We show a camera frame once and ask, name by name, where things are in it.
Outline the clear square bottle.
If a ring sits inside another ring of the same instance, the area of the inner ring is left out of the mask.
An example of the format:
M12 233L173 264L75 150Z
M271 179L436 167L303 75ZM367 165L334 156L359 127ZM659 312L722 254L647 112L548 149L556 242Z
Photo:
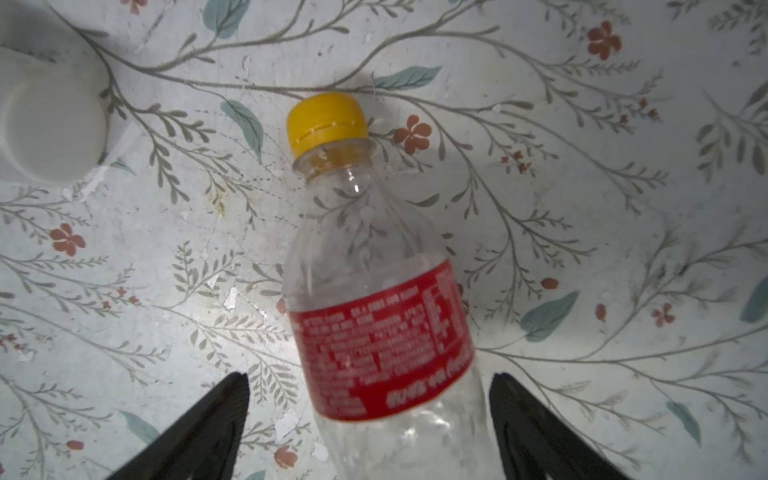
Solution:
M95 169L108 124L97 96L66 68L1 49L1 179L68 185Z

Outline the red label clear bottle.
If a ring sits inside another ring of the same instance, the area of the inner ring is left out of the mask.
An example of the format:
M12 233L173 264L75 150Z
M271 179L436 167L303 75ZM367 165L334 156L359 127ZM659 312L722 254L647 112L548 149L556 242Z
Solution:
M502 478L448 254L379 178L360 105L312 96L287 134L308 201L283 295L338 476Z

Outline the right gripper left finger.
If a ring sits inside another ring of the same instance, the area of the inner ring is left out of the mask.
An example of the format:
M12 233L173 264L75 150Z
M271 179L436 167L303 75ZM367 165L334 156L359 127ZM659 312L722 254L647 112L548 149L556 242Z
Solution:
M248 376L239 372L227 375L110 478L231 479L249 398Z

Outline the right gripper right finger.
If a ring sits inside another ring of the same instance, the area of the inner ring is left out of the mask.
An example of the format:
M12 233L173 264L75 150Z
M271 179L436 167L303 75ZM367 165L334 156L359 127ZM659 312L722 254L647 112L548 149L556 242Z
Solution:
M510 374L493 376L489 403L508 479L628 479Z

